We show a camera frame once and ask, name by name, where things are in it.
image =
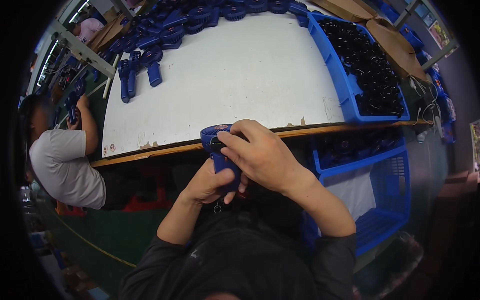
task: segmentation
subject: hand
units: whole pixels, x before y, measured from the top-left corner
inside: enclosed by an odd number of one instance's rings
[[[76,110],[75,110],[75,115],[77,116],[77,122],[74,125],[72,125],[70,123],[70,117],[67,117],[67,127],[70,130],[77,130],[77,129],[80,128],[80,122],[82,120],[82,115],[80,114],[80,110],[78,108],[76,108]]]
[[[80,99],[78,99],[77,107],[81,107],[81,108],[89,108],[90,107],[90,102],[88,101],[88,98],[85,94],[81,95]]]
[[[220,198],[221,193],[217,191],[217,188],[229,184],[234,179],[235,174],[229,168],[215,174],[213,160],[209,158],[181,193],[185,199],[196,201],[199,204],[208,204]],[[245,174],[241,175],[240,181],[239,191],[244,192],[248,182]],[[229,204],[234,196],[235,192],[227,193],[224,203]]]
[[[244,135],[248,141],[237,135]],[[268,188],[287,196],[313,174],[304,168],[292,152],[268,128],[254,120],[235,122],[230,133],[219,132],[218,139],[226,145],[221,149],[245,175]]]

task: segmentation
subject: window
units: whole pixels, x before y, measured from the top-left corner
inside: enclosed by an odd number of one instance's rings
[[[412,0],[405,0],[407,4],[410,4]],[[423,20],[425,25],[430,28],[433,23],[436,21],[434,15],[430,12],[430,10],[425,6],[425,4],[420,3],[417,8],[415,9],[417,15]]]

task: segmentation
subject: wrist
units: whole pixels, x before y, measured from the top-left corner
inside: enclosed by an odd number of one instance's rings
[[[302,169],[295,175],[295,180],[289,185],[288,189],[282,194],[285,197],[299,203],[302,201],[303,195],[308,195],[313,189],[322,185],[316,176],[307,168]]]

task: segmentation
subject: blue plastic bin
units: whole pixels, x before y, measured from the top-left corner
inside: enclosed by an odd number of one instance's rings
[[[322,54],[325,64],[327,65],[330,76],[332,76],[332,81],[335,86],[336,93],[338,95],[338,100],[340,101],[340,106],[342,107],[343,118],[345,122],[355,122],[355,123],[367,123],[367,122],[381,122],[381,121],[402,121],[410,120],[410,113],[408,112],[408,107],[403,97],[402,90],[400,86],[400,95],[402,96],[402,105],[405,108],[402,116],[400,118],[396,116],[362,116],[360,115],[357,101],[355,100],[355,95],[363,94],[363,91],[357,84],[357,77],[353,74],[347,76],[342,62],[338,58],[335,49],[332,46],[332,43],[328,40],[325,32],[320,27],[317,21],[323,19],[333,19],[341,22],[346,22],[343,19],[329,17],[316,12],[309,12],[308,18],[310,19],[308,23],[308,30],[310,35],[313,37],[315,44],[317,44],[320,53]],[[373,43],[375,40],[368,30],[357,24],[357,28],[360,32],[366,34],[370,41]]]
[[[357,225],[357,250],[359,256],[375,247],[408,222],[410,215],[410,171],[407,149],[399,147],[390,152],[390,156],[374,156],[356,163],[345,165],[320,175],[324,180],[333,175],[350,172],[373,165],[370,172],[376,208],[362,215]],[[315,240],[320,231],[310,215],[302,214],[301,236],[304,242],[314,249]]]
[[[314,140],[315,139],[315,136],[312,137],[311,139],[311,144],[312,144],[312,154],[313,154],[313,161],[315,163],[315,170],[317,171],[318,174],[323,174],[325,172],[332,172],[332,171],[335,171],[337,169],[344,169],[344,168],[348,168],[349,165],[352,165],[352,164],[355,164],[355,163],[358,163],[358,162],[361,162],[362,160],[358,160],[358,161],[352,161],[350,163],[347,163],[347,164],[344,164],[344,165],[339,165],[339,166],[335,166],[335,167],[331,167],[331,168],[326,168],[326,169],[322,169],[320,167],[320,157],[318,156],[318,149],[317,149],[317,146],[316,146],[316,141]],[[391,150],[388,150],[388,151],[385,151],[385,152],[382,152],[382,153],[378,153],[378,154],[375,154],[371,157],[368,157],[368,158],[364,158],[364,159],[367,159],[367,160],[370,160],[370,161],[373,161],[374,160],[377,160],[377,159],[385,159],[385,158],[388,158],[390,157],[392,154],[395,154],[396,153],[396,150],[397,148],[404,148],[405,145],[407,144],[406,140],[405,140],[405,137],[402,137],[400,139],[400,141],[398,141],[398,144],[397,146],[394,148],[394,149],[391,149]]]

